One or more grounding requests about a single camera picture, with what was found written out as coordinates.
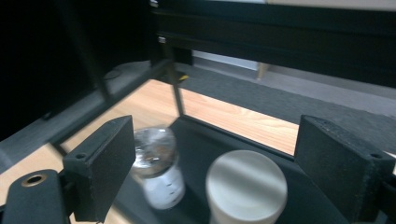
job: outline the gray carpet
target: gray carpet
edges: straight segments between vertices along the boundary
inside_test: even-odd
[[[372,145],[396,153],[396,120],[178,64],[189,76],[180,87],[298,124],[301,115],[327,119]]]

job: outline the metal bar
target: metal bar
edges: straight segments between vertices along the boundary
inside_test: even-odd
[[[62,147],[60,144],[58,144],[58,143],[50,143],[50,144],[55,148],[55,150],[56,150],[62,157],[64,157],[64,156],[67,155],[67,150],[64,149],[64,147]]]
[[[163,75],[163,70],[171,64],[173,64],[173,61],[169,59],[162,59],[160,62],[152,66],[148,73],[150,73],[151,78],[159,77]]]
[[[259,72],[257,74],[257,80],[262,80],[264,74],[268,71],[268,67],[270,65],[268,63],[259,63]]]
[[[109,100],[110,93],[108,92],[107,86],[103,79],[99,77],[99,75],[104,75],[105,73],[95,60],[91,42],[78,20],[78,15],[68,1],[57,0],[55,1],[55,5],[60,12],[66,32],[69,34],[81,62],[88,71],[88,75],[105,100]]]
[[[166,44],[166,39],[164,37],[160,36],[160,37],[158,37],[158,40],[161,44],[163,44],[163,53],[164,53],[165,57],[174,62],[175,55],[174,55],[172,46]],[[184,110],[184,106],[183,106],[183,100],[181,97],[181,93],[180,93],[180,90],[178,89],[177,72],[176,72],[174,63],[171,63],[168,65],[168,67],[166,69],[166,73],[169,77],[169,82],[172,84],[172,87],[174,90],[178,114],[180,116],[183,116],[185,114],[185,110]]]

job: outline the black metal frame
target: black metal frame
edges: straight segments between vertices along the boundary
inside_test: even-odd
[[[170,46],[396,87],[396,12],[163,0]]]
[[[300,199],[296,190],[300,190],[307,197],[312,193],[315,194],[311,199],[316,200],[312,206],[317,207],[312,208],[316,209],[317,213],[310,213],[314,219],[305,217],[305,220],[318,221],[323,215],[331,218],[324,220],[326,223],[347,222],[312,182],[305,170],[294,162],[293,157],[185,115],[177,86],[172,50],[173,47],[198,49],[395,88],[396,14],[198,0],[164,0],[159,6],[153,9],[153,13],[157,18],[158,36],[163,44],[163,52],[169,60],[159,62],[131,84],[128,90],[117,96],[108,95],[106,85],[101,85],[101,92],[106,98],[103,106],[71,125],[50,142],[65,155],[66,152],[61,146],[64,140],[144,81],[160,76],[166,71],[173,85],[179,113],[179,118],[171,128],[180,141],[180,166],[182,170],[188,172],[185,175],[188,198],[171,211],[152,211],[144,203],[143,194],[136,183],[127,178],[116,200],[116,205],[125,214],[137,217],[137,221],[142,223],[175,223],[176,219],[179,222],[185,221],[184,223],[208,221],[209,210],[205,204],[205,172],[199,166],[203,164],[205,170],[218,155],[244,147],[260,151],[279,164],[294,186],[290,192],[290,195],[295,197],[292,201],[294,207],[291,208],[295,209],[296,204],[298,205],[295,202]],[[211,150],[202,150],[200,143]],[[98,171],[103,171],[102,166],[97,166]],[[103,185],[104,183],[99,183],[98,186],[101,188]],[[394,179],[388,182],[388,185],[382,185],[381,192],[386,196],[380,199],[384,200],[384,197],[389,195],[394,198],[396,195],[394,185]],[[135,189],[134,195],[131,195],[131,188]],[[138,203],[138,207],[132,211],[130,206],[136,207],[134,203]],[[385,206],[384,204],[389,203],[389,200],[379,203],[380,207]],[[390,214],[394,211],[394,207],[389,205],[381,208]],[[298,222],[295,218],[299,216],[299,211],[290,209],[285,212],[288,217],[281,217],[280,222],[289,221],[288,218]],[[151,222],[151,216],[159,218],[161,222],[158,219]]]

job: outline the black panel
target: black panel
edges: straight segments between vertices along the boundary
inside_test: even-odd
[[[145,0],[70,1],[93,54],[105,72],[149,59],[149,4]]]
[[[92,90],[53,1],[0,4],[0,140]]]
[[[161,1],[167,43],[396,87],[396,12]]]

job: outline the wooden floor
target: wooden floor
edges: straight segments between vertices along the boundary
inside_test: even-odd
[[[188,115],[290,155],[294,153],[298,125],[192,91],[182,90],[182,96]],[[160,81],[150,80],[68,139],[64,147],[72,150],[106,121],[125,115],[133,116],[135,130],[158,125],[168,126],[177,118],[171,87]],[[0,175],[0,204],[6,202],[7,189],[14,180],[42,169],[62,170],[62,158],[50,145],[41,147]],[[131,221],[112,208],[105,223],[123,224]]]

